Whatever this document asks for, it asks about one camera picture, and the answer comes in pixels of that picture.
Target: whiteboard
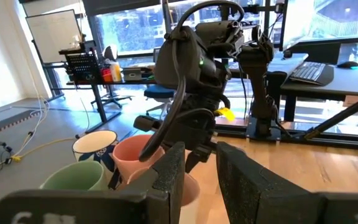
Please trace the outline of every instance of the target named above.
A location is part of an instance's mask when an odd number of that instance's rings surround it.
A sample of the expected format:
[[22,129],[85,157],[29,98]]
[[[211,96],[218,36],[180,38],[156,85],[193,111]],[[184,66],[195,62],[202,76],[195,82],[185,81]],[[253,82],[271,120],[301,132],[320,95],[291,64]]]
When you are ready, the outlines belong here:
[[30,16],[26,20],[43,63],[65,62],[59,51],[72,48],[75,37],[81,37],[74,10]]

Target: desk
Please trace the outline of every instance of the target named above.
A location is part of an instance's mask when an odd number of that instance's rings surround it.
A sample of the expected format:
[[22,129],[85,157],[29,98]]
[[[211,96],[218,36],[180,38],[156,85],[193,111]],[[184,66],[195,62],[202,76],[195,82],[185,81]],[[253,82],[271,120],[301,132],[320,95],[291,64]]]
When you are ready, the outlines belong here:
[[336,101],[344,101],[346,95],[358,96],[358,70],[328,66],[333,67],[334,80],[326,86],[297,83],[289,79],[281,86],[281,95],[287,96],[285,121],[294,120],[297,96]]
[[[286,143],[276,146],[222,137],[215,140],[244,149],[250,158],[306,190],[358,192],[358,151]],[[197,224],[229,223],[215,155],[207,163],[199,163],[190,174],[201,188]]]
[[[91,133],[98,128],[100,128],[102,125],[106,124],[110,120],[114,119],[116,116],[118,116],[121,112],[114,112],[113,115],[110,117],[106,116],[106,112],[104,111],[104,106],[101,101],[100,93],[98,90],[98,85],[151,85],[156,84],[155,80],[139,80],[139,81],[130,81],[130,82],[106,82],[106,83],[100,83],[100,84],[94,84],[89,82],[80,82],[77,85],[91,85],[91,89],[93,91],[93,95],[95,98],[96,105],[98,107],[98,113],[100,115],[101,122],[97,125],[93,126],[89,130],[85,131],[86,134]],[[74,82],[68,82],[67,85],[74,85]]]

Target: pink mug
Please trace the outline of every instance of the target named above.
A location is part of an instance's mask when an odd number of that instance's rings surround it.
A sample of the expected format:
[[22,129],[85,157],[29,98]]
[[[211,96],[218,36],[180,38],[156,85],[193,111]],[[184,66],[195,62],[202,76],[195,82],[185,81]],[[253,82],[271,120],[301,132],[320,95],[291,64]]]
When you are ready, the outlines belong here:
[[124,182],[127,182],[135,171],[150,167],[165,154],[160,146],[150,159],[145,162],[139,161],[139,154],[151,136],[151,134],[141,134],[129,137],[118,143],[114,148],[112,159],[114,159]]
[[[134,172],[127,183],[136,180],[149,168],[144,167]],[[200,204],[200,186],[190,174],[185,174],[185,181],[183,184],[183,195],[181,198],[180,218],[179,224],[196,224],[198,206]]]

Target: desk surface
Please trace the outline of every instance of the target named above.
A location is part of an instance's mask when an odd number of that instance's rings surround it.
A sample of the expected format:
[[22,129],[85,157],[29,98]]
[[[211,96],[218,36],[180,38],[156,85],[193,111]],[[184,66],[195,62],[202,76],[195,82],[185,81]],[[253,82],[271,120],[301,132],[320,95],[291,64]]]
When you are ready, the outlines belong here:
[[285,91],[307,91],[336,95],[354,95],[358,96],[358,70],[334,68],[334,80],[325,86],[296,83],[287,80],[281,89]]
[[[358,192],[358,151],[287,143],[276,146],[222,137],[216,140],[244,149],[250,158],[306,190]],[[229,223],[215,155],[207,163],[199,163],[190,174],[201,188],[197,224]]]
[[[90,85],[88,82],[80,82],[78,85]],[[157,84],[155,80],[138,80],[138,81],[122,81],[122,82],[104,82],[98,85],[148,85]],[[67,85],[74,85],[74,82],[68,82]]]

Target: computer mouse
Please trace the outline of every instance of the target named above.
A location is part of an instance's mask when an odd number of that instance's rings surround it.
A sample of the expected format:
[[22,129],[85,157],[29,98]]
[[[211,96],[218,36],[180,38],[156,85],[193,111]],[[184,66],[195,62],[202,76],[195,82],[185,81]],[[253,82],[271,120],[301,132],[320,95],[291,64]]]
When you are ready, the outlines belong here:
[[349,68],[349,69],[357,69],[358,63],[357,62],[344,62],[336,65],[338,68]]

